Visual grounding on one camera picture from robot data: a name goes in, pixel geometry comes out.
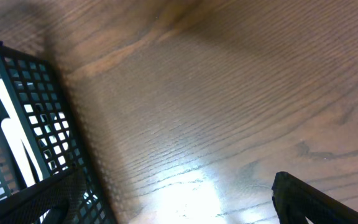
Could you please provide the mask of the white fork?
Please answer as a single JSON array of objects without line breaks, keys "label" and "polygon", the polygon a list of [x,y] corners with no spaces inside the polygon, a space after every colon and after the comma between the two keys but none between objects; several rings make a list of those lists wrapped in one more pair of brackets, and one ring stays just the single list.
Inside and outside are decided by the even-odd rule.
[{"label": "white fork", "polygon": [[1,129],[6,137],[7,143],[13,153],[15,161],[23,175],[27,187],[36,184],[36,178],[43,180],[43,174],[35,155],[30,146],[29,140],[21,125],[17,112],[14,108],[7,88],[0,78],[0,100],[8,114],[8,118],[1,121]]}]

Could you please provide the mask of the black plastic basket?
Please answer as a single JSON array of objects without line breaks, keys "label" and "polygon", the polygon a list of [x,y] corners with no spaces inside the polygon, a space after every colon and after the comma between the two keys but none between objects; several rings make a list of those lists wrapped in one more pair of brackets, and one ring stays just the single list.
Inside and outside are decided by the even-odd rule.
[{"label": "black plastic basket", "polygon": [[[84,174],[86,190],[72,223],[115,223],[116,217],[51,64],[6,47],[0,41],[0,78],[11,97],[43,180],[70,168]],[[8,117],[0,100],[0,201],[28,188],[1,129],[1,121]],[[42,180],[37,177],[36,181],[37,184]]]}]

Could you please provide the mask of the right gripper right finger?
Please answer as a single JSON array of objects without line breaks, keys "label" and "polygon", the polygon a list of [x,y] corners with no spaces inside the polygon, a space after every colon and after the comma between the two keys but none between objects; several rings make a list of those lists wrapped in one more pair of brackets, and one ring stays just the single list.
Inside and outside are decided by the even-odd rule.
[{"label": "right gripper right finger", "polygon": [[275,174],[272,202],[281,224],[358,224],[358,212],[281,171]]}]

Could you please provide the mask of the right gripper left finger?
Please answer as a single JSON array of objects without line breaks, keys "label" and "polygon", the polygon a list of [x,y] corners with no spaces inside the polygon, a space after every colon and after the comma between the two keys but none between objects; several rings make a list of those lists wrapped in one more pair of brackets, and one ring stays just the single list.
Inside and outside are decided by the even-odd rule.
[{"label": "right gripper left finger", "polygon": [[72,223],[86,190],[79,169],[66,169],[0,201],[0,223]]}]

